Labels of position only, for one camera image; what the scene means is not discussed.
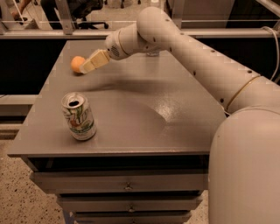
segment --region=floor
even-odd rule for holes
[[[93,18],[106,20],[110,28],[135,21],[137,13],[149,5],[147,0],[137,4],[137,0],[125,0],[124,9],[120,8],[120,1],[108,0],[108,5],[93,13]],[[24,17],[35,18],[39,29],[50,29],[44,13],[38,5],[32,3],[24,12]],[[17,132],[14,126],[5,125],[1,129],[0,123],[0,223],[2,224],[63,224],[63,213],[56,204],[53,195],[46,195],[30,180],[31,170],[19,158],[7,157],[6,151],[12,145],[12,138]],[[208,192],[202,194],[203,201],[192,211],[192,218],[186,224],[208,223]]]

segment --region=drawer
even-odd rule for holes
[[[166,171],[34,172],[31,180],[46,193],[121,193],[207,189],[206,173]]]
[[[28,160],[38,172],[136,171],[155,169],[162,170],[163,172],[171,169],[203,170],[208,172],[209,166],[209,155],[28,157]]]
[[[73,213],[194,210],[202,201],[189,192],[141,192],[58,197],[63,210]]]
[[[182,224],[191,217],[190,212],[151,212],[151,213],[74,213],[78,223],[94,224]]]

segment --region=soda can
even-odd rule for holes
[[[74,138],[88,140],[95,134],[95,119],[84,94],[78,92],[66,94],[61,104],[63,115]]]

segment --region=can lid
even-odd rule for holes
[[[75,109],[78,108],[79,106],[81,106],[85,101],[85,96],[81,93],[70,93],[70,94],[66,94],[62,100],[61,100],[61,104],[63,107],[67,108],[67,109]]]

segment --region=gray table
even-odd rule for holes
[[[77,221],[146,223],[182,217],[182,210],[199,204],[191,193],[207,189],[206,160],[225,119],[221,106],[168,52],[111,60],[86,75],[71,71],[72,57],[87,57],[100,48],[103,40],[66,43],[8,154],[22,158],[34,170],[31,179],[46,193],[57,194]],[[97,132],[88,141],[75,140],[62,115],[61,99],[69,92],[89,99]],[[165,196],[174,208],[160,206]],[[186,203],[180,204],[178,196]],[[118,207],[101,206],[101,198],[117,201]],[[129,204],[121,208],[124,201]],[[124,213],[131,203],[139,213],[135,208]]]

